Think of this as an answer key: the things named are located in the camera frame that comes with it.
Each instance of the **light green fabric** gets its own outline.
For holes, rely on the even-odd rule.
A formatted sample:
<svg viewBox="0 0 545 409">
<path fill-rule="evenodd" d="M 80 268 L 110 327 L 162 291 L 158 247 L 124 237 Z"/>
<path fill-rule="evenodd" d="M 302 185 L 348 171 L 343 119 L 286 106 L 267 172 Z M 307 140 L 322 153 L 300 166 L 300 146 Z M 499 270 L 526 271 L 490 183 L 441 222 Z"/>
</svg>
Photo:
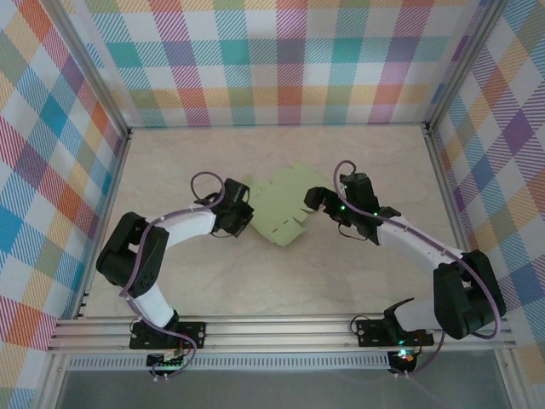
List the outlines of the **light green fabric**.
<svg viewBox="0 0 545 409">
<path fill-rule="evenodd" d="M 331 188 L 331 182 L 304 164 L 276 170 L 271 180 L 244 180 L 250 187 L 250 205 L 254 208 L 251 225 L 276 245 L 288 245 L 305 231 L 302 223 L 312 212 L 303 200 L 311 187 Z"/>
</svg>

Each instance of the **enclosure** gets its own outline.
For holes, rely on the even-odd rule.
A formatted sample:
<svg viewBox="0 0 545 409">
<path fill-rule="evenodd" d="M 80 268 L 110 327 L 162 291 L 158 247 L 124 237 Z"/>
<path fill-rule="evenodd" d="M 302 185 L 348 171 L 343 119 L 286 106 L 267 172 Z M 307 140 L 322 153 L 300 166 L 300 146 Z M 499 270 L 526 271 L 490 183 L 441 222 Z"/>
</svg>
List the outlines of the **enclosure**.
<svg viewBox="0 0 545 409">
<path fill-rule="evenodd" d="M 375 406 L 541 407 L 545 3 L 1 7 L 0 407 L 149 405 L 182 384 L 166 394 L 205 407 L 253 407 L 259 395 L 266 407 L 370 395 Z M 399 348 L 359 347 L 352 317 L 431 297 L 433 282 L 304 206 L 344 159 L 381 205 L 488 256 L 508 311 L 496 339 L 447 337 L 433 369 L 396 384 L 384 369 Z M 190 206 L 202 170 L 249 184 L 256 216 L 237 238 L 165 253 L 158 285 L 183 320 L 206 323 L 206 339 L 185 380 L 149 386 L 146 351 L 129 349 L 135 315 L 95 264 L 123 214 Z M 272 204 L 258 203 L 271 181 Z M 199 195 L 218 188 L 197 179 Z M 264 233 L 262 215 L 290 238 Z"/>
</svg>

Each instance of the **marble-pattern surface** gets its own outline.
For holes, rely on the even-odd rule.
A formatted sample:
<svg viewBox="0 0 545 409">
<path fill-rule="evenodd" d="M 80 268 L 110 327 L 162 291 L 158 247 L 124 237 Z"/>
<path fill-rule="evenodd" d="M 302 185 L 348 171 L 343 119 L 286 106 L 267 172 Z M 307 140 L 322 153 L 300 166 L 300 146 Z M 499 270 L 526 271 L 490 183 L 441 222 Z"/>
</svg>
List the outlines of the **marble-pattern surface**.
<svg viewBox="0 0 545 409">
<path fill-rule="evenodd" d="M 108 230 L 128 211 L 157 216 L 186 207 L 193 200 L 189 180 L 200 170 L 241 180 L 301 161 L 329 178 L 345 158 L 370 176 L 382 205 L 454 244 L 417 126 L 137 130 Z M 203 177 L 197 188 L 204 194 L 217 186 Z M 165 254 L 159 286 L 183 315 L 372 313 L 431 293 L 429 274 L 392 250 L 343 238 L 327 215 L 310 215 L 305 226 L 286 247 L 252 227 L 237 239 L 177 245 Z M 97 273 L 85 314 L 131 315 L 118 293 Z"/>
</svg>

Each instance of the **plaid wall panel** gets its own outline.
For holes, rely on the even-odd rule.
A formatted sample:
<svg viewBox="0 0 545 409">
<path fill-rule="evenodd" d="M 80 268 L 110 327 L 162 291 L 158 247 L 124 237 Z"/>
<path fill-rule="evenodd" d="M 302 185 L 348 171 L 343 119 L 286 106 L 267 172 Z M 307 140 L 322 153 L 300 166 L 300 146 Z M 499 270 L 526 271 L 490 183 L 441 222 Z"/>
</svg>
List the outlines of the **plaid wall panel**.
<svg viewBox="0 0 545 409">
<path fill-rule="evenodd" d="M 545 399 L 545 1 L 512 0 L 439 126 L 468 238 L 485 251 Z"/>
<path fill-rule="evenodd" d="M 29 406 L 121 137 L 38 0 L 0 0 L 0 408 Z"/>
<path fill-rule="evenodd" d="M 472 13 L 484 7 L 478 0 L 63 3 L 127 121 L 146 127 L 420 123 L 474 25 Z"/>
</svg>

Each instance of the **mounting plate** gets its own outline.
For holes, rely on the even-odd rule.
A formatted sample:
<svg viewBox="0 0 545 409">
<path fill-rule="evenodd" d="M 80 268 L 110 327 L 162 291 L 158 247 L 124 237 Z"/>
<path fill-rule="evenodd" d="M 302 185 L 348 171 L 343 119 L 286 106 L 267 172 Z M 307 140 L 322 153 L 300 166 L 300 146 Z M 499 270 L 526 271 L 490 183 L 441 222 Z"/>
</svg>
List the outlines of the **mounting plate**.
<svg viewBox="0 0 545 409">
<path fill-rule="evenodd" d="M 206 337 L 205 322 L 178 322 L 174 328 L 169 329 L 172 332 L 184 334 L 190 337 L 197 344 L 197 349 L 204 347 Z M 180 339 L 171 337 L 162 332 L 155 331 L 142 322 L 135 322 L 132 327 L 130 338 L 130 349 L 178 349 Z M 183 348 L 189 348 L 191 344 L 183 341 Z"/>
<path fill-rule="evenodd" d="M 356 332 L 358 335 L 359 347 L 392 347 L 395 346 L 392 338 L 388 335 L 383 320 L 358 320 L 356 321 Z M 433 334 L 427 334 L 424 330 L 407 332 L 405 337 L 399 340 L 398 345 L 404 347 L 429 347 L 433 345 Z"/>
</svg>

